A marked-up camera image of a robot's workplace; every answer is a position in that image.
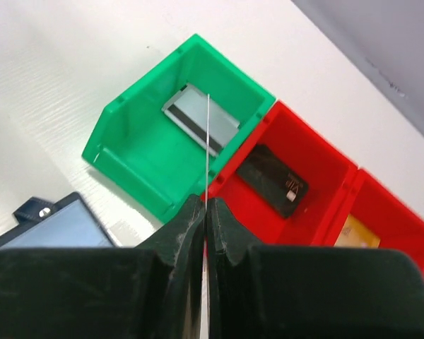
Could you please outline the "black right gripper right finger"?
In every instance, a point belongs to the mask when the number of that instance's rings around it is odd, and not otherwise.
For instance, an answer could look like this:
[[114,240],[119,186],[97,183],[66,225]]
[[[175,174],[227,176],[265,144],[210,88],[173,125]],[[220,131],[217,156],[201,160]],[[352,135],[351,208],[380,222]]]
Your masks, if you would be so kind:
[[268,245],[213,198],[210,338],[424,338],[424,278],[389,249]]

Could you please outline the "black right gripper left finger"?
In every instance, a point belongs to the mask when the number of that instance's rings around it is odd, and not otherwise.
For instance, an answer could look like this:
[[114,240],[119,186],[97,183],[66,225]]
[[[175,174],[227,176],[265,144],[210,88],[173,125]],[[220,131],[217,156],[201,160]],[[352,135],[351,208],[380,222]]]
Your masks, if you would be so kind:
[[203,201],[133,248],[0,250],[0,338],[198,338]]

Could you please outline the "blue leather card holder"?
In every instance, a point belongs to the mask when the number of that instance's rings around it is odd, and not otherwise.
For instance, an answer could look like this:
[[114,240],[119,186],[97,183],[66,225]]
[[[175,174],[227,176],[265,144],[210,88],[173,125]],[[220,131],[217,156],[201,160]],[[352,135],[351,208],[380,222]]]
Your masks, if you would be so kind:
[[77,191],[57,202],[33,196],[13,212],[13,217],[17,225],[0,236],[0,250],[117,245]]

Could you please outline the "grey striped card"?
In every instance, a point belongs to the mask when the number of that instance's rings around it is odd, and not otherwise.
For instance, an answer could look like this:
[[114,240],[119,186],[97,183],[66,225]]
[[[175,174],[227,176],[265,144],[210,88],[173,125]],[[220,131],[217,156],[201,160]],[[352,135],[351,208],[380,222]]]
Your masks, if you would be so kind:
[[[206,149],[206,94],[188,83],[164,105],[162,112]],[[240,122],[211,99],[210,155],[216,157],[240,130]]]

